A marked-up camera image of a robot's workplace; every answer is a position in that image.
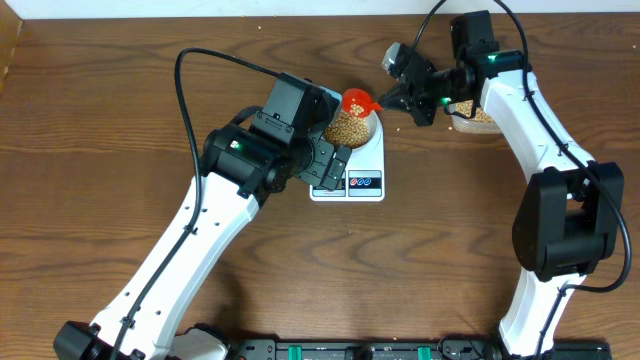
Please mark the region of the red plastic measuring scoop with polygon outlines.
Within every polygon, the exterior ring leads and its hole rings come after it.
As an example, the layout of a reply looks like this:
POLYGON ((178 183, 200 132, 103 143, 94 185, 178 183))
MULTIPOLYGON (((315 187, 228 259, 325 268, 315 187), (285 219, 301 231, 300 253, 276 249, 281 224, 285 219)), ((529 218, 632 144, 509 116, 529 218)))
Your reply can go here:
POLYGON ((342 109, 352 116, 366 118, 371 112, 382 111, 383 107, 366 91, 350 88, 342 95, 342 109))

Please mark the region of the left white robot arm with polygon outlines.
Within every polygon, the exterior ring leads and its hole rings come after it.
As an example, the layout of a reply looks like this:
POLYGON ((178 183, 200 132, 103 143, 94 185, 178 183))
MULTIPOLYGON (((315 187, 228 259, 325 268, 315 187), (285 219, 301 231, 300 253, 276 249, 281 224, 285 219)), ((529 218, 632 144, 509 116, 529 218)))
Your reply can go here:
POLYGON ((124 289, 89 323, 56 335, 60 359, 224 359, 211 330, 177 328, 231 241, 295 178, 333 190, 351 151, 323 137, 342 97, 281 73, 265 105, 241 110, 206 138, 180 210, 124 289))

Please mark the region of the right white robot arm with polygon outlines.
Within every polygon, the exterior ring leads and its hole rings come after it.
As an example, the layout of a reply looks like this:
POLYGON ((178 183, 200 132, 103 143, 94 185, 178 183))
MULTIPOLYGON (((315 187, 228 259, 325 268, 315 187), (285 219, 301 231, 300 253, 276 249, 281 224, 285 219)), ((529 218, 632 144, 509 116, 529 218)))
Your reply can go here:
POLYGON ((624 176, 600 163, 563 127, 540 92, 521 46, 504 50, 488 11, 450 23, 455 64, 437 70, 415 44, 392 44, 382 61, 395 85, 380 106, 429 126, 437 112, 453 115, 470 102, 499 127, 524 173, 527 187, 512 226, 521 271, 486 359, 554 359, 554 331, 572 294, 631 236, 621 212, 624 176))

